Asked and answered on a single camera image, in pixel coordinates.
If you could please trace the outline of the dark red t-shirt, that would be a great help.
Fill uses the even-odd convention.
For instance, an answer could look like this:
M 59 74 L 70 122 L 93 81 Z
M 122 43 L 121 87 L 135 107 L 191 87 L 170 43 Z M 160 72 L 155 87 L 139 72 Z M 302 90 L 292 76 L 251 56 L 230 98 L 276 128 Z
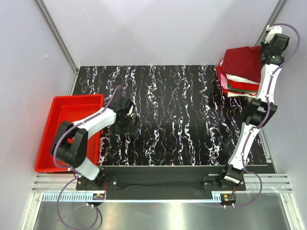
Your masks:
M 226 50 L 222 73 L 242 77 L 259 84 L 261 78 L 261 46 L 244 46 Z

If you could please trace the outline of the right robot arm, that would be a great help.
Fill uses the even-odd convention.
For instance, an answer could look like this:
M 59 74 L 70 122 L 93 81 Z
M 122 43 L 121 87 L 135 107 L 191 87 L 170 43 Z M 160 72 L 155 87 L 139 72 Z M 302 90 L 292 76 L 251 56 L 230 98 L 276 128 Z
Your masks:
M 276 33 L 268 35 L 261 43 L 260 87 L 256 97 L 246 107 L 238 143 L 222 174 L 218 177 L 218 185 L 224 190 L 243 183 L 244 167 L 252 143 L 260 129 L 277 111 L 277 105 L 274 104 L 274 90 L 284 63 L 282 53 L 288 47 L 289 40 L 289 36 Z

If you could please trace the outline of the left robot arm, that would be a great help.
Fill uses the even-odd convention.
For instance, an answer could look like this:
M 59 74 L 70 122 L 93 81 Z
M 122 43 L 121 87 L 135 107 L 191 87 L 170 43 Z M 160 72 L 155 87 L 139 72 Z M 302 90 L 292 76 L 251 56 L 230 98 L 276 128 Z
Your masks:
M 116 134 L 135 136 L 140 119 L 133 112 L 132 100 L 122 96 L 82 120 L 62 122 L 50 150 L 53 159 L 80 173 L 92 189 L 100 189 L 103 170 L 87 157 L 88 140 L 106 127 Z

